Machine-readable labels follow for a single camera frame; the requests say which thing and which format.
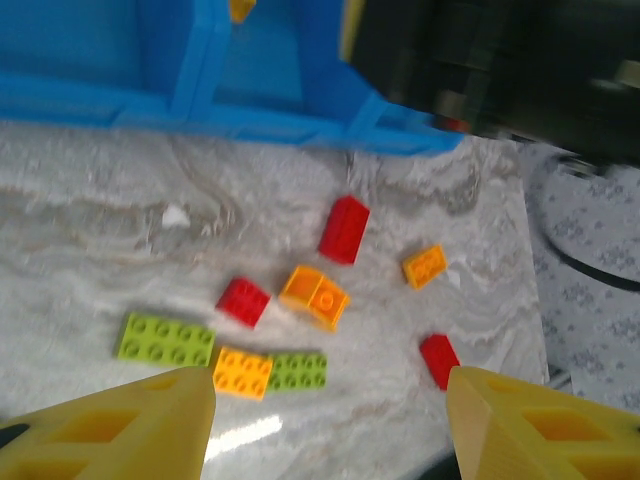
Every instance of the green 2x4 brick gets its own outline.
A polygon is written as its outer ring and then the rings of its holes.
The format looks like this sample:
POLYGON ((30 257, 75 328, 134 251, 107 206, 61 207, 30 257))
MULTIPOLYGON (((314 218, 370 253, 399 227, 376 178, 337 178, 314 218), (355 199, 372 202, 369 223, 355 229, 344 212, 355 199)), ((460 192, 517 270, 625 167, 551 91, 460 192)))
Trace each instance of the green 2x4 brick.
POLYGON ((154 315, 131 313, 117 357, 154 365, 207 366, 215 332, 154 315))
POLYGON ((267 392, 315 390, 327 383, 327 356, 320 353, 271 355, 273 369, 267 392))

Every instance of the red 2x4 brick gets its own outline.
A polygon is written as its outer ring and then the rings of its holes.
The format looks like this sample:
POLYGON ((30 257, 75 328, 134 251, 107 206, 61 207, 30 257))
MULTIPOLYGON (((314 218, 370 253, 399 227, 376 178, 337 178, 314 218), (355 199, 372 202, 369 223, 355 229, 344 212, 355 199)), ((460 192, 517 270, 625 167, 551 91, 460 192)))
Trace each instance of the red 2x4 brick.
POLYGON ((440 390, 446 390, 451 369, 460 365, 447 336, 439 333, 431 335, 420 345, 420 353, 436 385, 440 390))
POLYGON ((339 198, 331 209, 318 251, 343 265, 353 265, 367 228, 369 209, 354 196, 339 198))
POLYGON ((216 308, 249 328, 255 328, 270 296, 244 277, 231 280, 216 308))

